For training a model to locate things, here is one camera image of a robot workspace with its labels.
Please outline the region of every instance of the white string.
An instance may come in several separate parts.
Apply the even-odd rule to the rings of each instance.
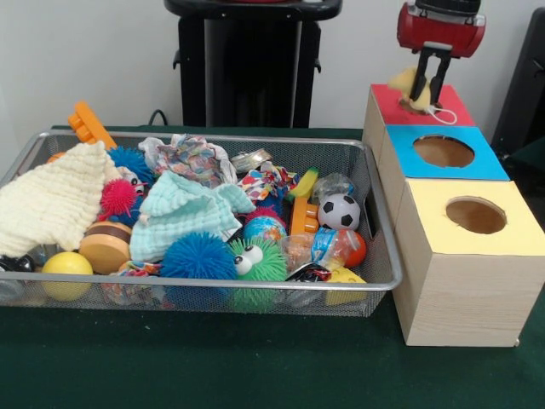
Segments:
[[[432,117],[434,117],[436,121],[438,121],[438,122],[440,122],[442,124],[445,124],[445,125],[454,125],[456,122],[458,122],[458,116],[456,115],[456,112],[451,111],[450,109],[442,109],[442,108],[437,108],[437,107],[431,106],[426,110],[426,112],[429,113]],[[440,117],[438,117],[437,115],[435,115],[436,112],[448,112],[448,113],[450,113],[452,115],[454,120],[451,121],[451,122],[445,121],[445,120],[441,119]]]

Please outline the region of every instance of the green spiky ball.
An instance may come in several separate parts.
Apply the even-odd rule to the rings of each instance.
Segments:
[[[255,245],[263,251],[263,260],[254,264],[246,275],[238,279],[249,281],[285,281],[287,274],[286,261],[278,244],[271,240],[254,237],[250,240],[235,240],[231,243],[234,256],[242,256],[244,249]],[[273,305],[276,290],[259,288],[238,288],[232,294],[232,309],[242,313],[265,313]]]

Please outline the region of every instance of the stacked wooden boxes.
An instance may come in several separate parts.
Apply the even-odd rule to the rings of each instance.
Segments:
[[[439,100],[452,126],[399,98],[371,86],[364,142],[404,259],[393,295],[405,341],[514,346],[545,282],[545,234],[452,87]]]

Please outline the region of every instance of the yellow ball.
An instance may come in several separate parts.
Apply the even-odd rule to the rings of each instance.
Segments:
[[[43,266],[42,273],[92,275],[93,268],[81,254],[67,251],[52,256]],[[57,301],[75,301],[91,288],[91,283],[42,281],[42,286],[47,295]]]

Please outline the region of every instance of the toy hamburger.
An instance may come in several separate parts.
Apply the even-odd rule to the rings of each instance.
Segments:
[[[110,274],[130,260],[129,243],[132,230],[121,223],[97,222],[85,233],[79,254],[87,258],[98,274]]]

